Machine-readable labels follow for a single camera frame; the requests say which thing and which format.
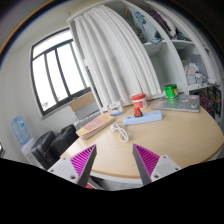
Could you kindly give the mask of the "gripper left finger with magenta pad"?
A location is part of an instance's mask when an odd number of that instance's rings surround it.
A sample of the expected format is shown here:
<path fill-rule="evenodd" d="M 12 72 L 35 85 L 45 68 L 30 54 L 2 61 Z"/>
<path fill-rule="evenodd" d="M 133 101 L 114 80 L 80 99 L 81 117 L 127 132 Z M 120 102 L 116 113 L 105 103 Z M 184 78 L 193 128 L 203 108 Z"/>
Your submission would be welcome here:
<path fill-rule="evenodd" d="M 97 148 L 92 145 L 70 158 L 59 159 L 48 169 L 48 172 L 81 187 L 86 187 L 96 155 Z"/>

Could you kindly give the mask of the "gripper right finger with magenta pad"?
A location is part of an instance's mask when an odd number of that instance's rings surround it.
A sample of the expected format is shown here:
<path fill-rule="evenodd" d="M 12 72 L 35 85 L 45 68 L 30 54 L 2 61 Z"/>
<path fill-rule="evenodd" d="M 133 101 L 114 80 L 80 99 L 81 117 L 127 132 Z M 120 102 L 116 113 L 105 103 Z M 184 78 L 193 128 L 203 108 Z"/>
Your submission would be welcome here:
<path fill-rule="evenodd" d="M 180 170 L 180 167 L 167 155 L 159 156 L 143 146 L 134 144 L 132 154 L 143 185 L 157 181 Z"/>

